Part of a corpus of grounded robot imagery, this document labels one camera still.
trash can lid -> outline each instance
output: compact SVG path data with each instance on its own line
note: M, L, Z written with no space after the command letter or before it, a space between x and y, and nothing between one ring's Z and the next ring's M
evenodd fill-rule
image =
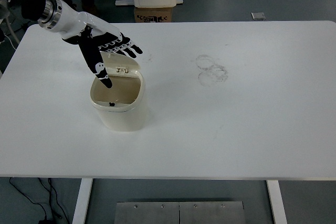
M107 70L116 68L127 68L128 70L139 70L140 65L131 57L126 55L115 54L112 52L101 52L104 65Z

black cable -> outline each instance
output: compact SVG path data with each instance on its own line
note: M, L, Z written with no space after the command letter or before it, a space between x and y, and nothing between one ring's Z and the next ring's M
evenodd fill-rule
M64 214L64 216L65 216L65 218L66 218L66 220L67 220L67 223L70 224L69 219L68 219L67 215L65 214L65 212L64 212L64 210L63 210L63 207L58 203L57 191L56 191L56 189L53 187L53 185L52 185L52 183L51 183L51 178L48 178L48 183L49 183L49 185L50 185L50 190L53 189L53 190L55 191L55 194L56 194L56 203L57 203L57 205L62 209L62 212L63 212L63 214Z
M38 181L40 181L41 185L44 187L44 189L46 189L49 192L49 207L51 210L51 214L54 217L54 215L58 218L58 219L62 219L62 216L60 214L58 214L51 205L51 188L50 190L42 183L42 180L40 178L38 178Z
M10 177L9 178L9 183L12 185L12 186L14 186L14 188L19 192L19 193L21 193L23 196L25 196L32 204L34 204L34 205L40 205L41 207L42 207L42 209L43 209L43 211L44 211L44 219L46 220L47 219L47 212L46 212L46 210L44 209L44 207L40 204L40 203L35 203L35 202L32 202L32 200L31 199L29 199L28 198L28 196L27 195L25 195L23 192L21 192L13 183L12 183L12 178L13 177Z

metal floor panel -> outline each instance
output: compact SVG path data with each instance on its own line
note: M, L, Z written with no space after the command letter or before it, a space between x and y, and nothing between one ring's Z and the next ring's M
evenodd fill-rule
M118 202L114 224L245 224L241 201Z

floor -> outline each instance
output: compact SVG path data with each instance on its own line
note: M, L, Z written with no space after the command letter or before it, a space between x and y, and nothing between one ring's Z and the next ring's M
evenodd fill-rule
M73 0L80 10L79 0ZM116 7L115 0L96 0L100 17L111 23L134 22L134 7ZM12 2L17 16L9 18L21 39L19 1ZM331 20L336 22L336 0L184 0L173 8L173 22L232 22L252 20L251 12L264 12L272 20ZM0 27L9 34L5 24ZM0 44L0 70L5 72L15 50L9 39ZM80 179L53 179L58 201L70 221L76 206ZM15 178L13 183L34 202L43 203L48 218L48 192L37 178ZM281 181L280 188L288 223L336 223L336 182ZM93 182L86 223L113 223L117 201L188 201L239 200L244 202L246 223L273 223L267 186L263 181L209 180L118 180L96 179ZM60 208L53 203L61 215ZM10 184L0 178L0 223L38 223L44 218L39 205L33 205ZM65 218L57 223L67 223Z

robotic hand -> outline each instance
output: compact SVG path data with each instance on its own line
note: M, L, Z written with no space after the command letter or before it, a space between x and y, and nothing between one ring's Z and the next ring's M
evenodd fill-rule
M90 70L107 87L112 82L106 72L100 51L115 52L135 58L142 50L118 28L89 13L77 12L62 0L23 0L22 15L38 20L41 27L60 33L62 39L79 45Z

